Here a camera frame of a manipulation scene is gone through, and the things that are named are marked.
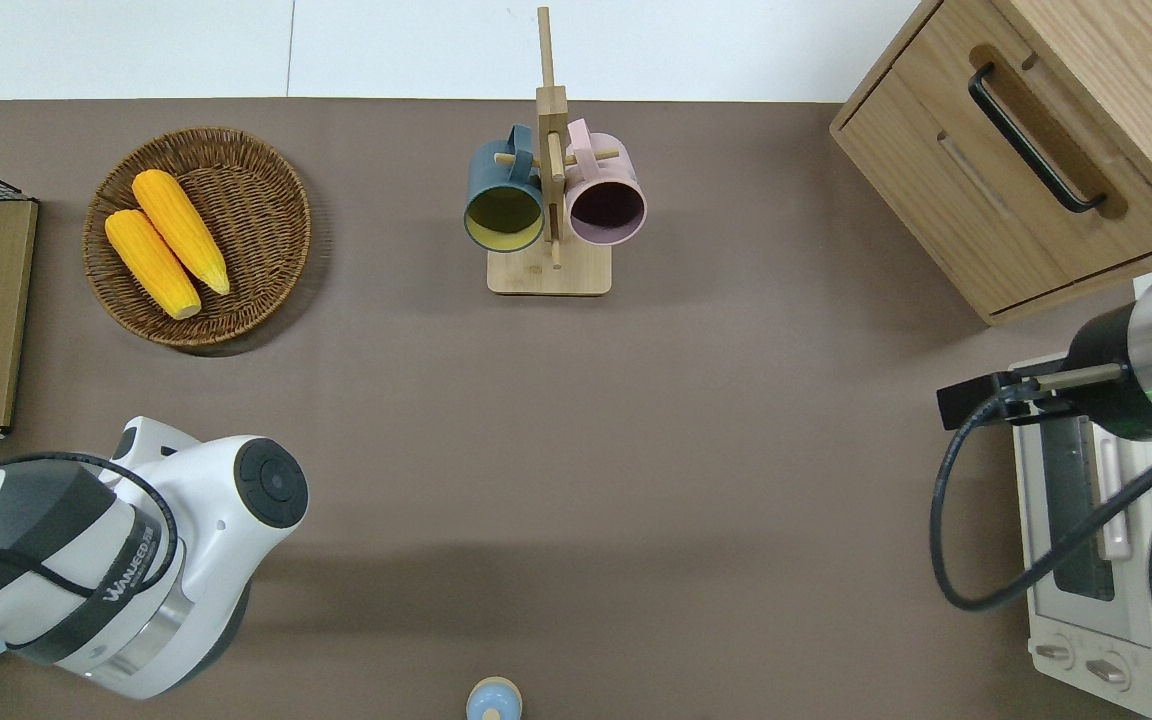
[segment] oven window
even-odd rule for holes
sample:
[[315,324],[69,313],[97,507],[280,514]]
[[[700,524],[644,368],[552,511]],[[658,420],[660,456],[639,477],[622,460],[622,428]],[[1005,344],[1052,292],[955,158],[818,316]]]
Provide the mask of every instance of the oven window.
[[[1045,420],[1038,425],[1043,438],[1043,475],[1047,483],[1047,529],[1055,544],[1066,530],[1091,515],[1094,507],[1096,457],[1092,423],[1087,418]],[[1092,600],[1114,600],[1114,566],[1101,560],[1096,538],[1075,548],[1052,570],[1056,588]]]

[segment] mug rack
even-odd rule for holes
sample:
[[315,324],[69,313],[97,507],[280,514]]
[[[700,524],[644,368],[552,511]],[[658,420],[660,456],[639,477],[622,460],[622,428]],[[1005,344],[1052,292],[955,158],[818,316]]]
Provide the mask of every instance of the mug rack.
[[[498,295],[598,296],[612,290],[612,249],[573,236],[563,200],[568,165],[576,158],[564,156],[571,141],[567,131],[567,88],[554,85],[553,46],[550,41],[550,8],[536,13],[540,24],[540,68],[543,85],[536,89],[536,152],[540,168],[544,202],[541,241],[515,252],[488,252],[488,288]],[[600,160],[617,151],[599,152]],[[515,158],[497,154],[495,160],[511,164]]]

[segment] oven knob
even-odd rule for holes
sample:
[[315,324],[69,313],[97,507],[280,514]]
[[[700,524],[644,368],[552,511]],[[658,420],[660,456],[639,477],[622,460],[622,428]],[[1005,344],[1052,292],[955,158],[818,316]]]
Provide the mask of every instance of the oven knob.
[[1047,642],[1030,639],[1029,652],[1038,657],[1046,657],[1047,660],[1066,670],[1074,666],[1074,646],[1064,635],[1052,635]]
[[1105,653],[1102,660],[1087,660],[1087,673],[1105,680],[1120,692],[1132,687],[1132,674],[1128,670],[1128,662],[1116,652]]

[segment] round wicker basket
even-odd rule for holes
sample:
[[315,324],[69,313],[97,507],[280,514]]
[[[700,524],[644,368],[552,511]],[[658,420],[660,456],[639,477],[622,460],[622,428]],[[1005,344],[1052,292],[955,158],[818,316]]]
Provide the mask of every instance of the round wicker basket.
[[[132,179],[147,168],[179,180],[229,274],[223,296],[194,281],[202,310],[184,320],[142,290],[105,237],[105,218],[136,209]],[[137,336],[172,347],[215,344],[264,323],[291,293],[308,252],[310,202],[296,170],[265,142],[230,128],[188,128],[147,142],[100,183],[83,225],[83,266],[101,305]]]

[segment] oven door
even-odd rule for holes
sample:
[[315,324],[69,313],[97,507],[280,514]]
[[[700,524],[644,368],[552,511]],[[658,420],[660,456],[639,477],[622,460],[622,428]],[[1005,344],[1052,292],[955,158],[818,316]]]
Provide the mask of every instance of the oven door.
[[[1134,445],[1087,418],[1044,420],[1016,429],[1021,528],[1031,564],[1134,478]],[[1151,647],[1147,554],[1149,509],[1134,503],[1098,537],[1083,543],[1034,585],[1036,615]]]

